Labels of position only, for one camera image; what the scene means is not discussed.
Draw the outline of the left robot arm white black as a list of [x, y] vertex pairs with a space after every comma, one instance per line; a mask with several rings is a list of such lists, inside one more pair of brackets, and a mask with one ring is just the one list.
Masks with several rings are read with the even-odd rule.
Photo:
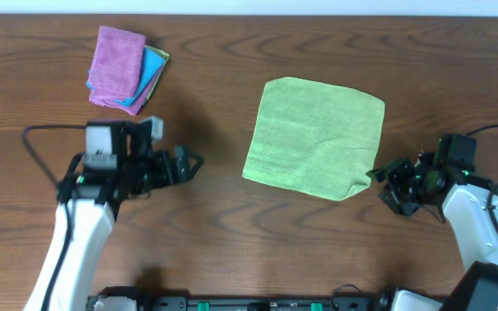
[[172, 153], [89, 148], [76, 155], [57, 186], [54, 235], [25, 308], [83, 309], [121, 204], [190, 181], [202, 164], [184, 146]]

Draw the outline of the light green microfiber cloth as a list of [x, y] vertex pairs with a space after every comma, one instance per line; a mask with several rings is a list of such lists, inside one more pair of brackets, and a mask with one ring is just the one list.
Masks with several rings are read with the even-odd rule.
[[283, 77], [265, 84], [243, 178], [341, 201], [370, 187], [384, 102], [346, 86]]

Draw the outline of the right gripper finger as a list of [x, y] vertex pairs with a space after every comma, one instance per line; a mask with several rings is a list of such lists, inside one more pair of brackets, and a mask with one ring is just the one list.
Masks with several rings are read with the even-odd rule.
[[377, 182], [394, 181], [399, 175], [407, 174], [408, 167], [408, 159], [396, 158], [381, 167], [369, 170], [366, 172], [366, 176]]
[[396, 214], [411, 217], [419, 208], [418, 202], [408, 200], [399, 193], [389, 190], [379, 194], [379, 198]]

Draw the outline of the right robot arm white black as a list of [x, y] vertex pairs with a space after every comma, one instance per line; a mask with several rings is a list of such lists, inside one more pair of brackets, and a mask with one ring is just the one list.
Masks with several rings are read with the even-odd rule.
[[436, 206], [450, 223], [465, 269], [443, 301], [395, 289], [380, 299], [380, 310], [498, 310], [498, 197], [493, 183], [473, 171], [465, 158], [425, 153], [416, 164], [396, 159], [367, 172], [385, 185], [380, 198], [398, 215]]

